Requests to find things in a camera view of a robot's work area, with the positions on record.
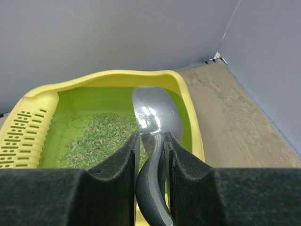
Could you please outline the silver metal scoop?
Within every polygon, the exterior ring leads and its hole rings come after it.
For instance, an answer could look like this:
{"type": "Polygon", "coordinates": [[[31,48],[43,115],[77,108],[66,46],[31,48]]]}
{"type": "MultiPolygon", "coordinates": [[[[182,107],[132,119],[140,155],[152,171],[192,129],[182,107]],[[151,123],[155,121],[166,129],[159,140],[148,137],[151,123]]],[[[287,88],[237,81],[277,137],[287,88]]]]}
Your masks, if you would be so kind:
{"type": "Polygon", "coordinates": [[[168,162],[164,134],[171,132],[180,141],[183,126],[170,95],[161,87],[140,86],[132,92],[135,118],[148,159],[136,181],[136,198],[141,214],[151,226],[174,226],[175,220],[165,201],[168,162]]]}

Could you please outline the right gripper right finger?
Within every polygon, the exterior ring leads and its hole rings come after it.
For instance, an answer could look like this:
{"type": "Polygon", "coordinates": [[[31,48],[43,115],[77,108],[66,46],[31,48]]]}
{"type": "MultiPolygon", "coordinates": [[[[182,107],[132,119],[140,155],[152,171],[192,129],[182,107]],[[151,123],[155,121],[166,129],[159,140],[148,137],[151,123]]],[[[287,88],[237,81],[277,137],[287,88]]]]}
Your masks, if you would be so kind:
{"type": "Polygon", "coordinates": [[[299,168],[215,168],[165,134],[169,206],[179,226],[298,226],[299,168]]]}

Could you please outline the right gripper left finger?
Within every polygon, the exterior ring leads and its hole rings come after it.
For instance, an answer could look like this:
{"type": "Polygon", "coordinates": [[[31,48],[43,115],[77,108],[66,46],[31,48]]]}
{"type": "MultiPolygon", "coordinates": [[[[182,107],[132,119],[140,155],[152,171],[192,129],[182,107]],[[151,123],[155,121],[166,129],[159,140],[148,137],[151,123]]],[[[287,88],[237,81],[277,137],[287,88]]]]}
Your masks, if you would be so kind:
{"type": "Polygon", "coordinates": [[[3,169],[3,226],[133,226],[140,136],[89,170],[3,169]]]}

